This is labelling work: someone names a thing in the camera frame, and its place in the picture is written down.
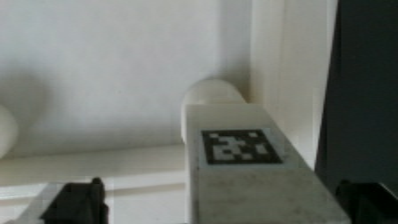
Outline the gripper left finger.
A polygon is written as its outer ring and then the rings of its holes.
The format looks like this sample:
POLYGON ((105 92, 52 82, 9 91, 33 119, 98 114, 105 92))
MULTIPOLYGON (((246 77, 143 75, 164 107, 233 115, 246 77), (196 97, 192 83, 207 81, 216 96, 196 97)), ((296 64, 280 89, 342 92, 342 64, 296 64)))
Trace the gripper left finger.
POLYGON ((89 183, 70 182, 40 216, 45 224, 109 224, 105 184, 100 178, 89 183))

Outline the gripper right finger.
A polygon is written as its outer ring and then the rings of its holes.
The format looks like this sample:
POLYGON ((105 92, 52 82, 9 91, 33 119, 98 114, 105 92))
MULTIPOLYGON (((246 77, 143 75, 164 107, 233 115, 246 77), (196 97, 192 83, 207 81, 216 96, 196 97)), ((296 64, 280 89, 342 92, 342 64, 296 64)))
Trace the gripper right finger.
POLYGON ((398 224, 398 196, 383 183, 343 180, 336 199, 352 224, 398 224))

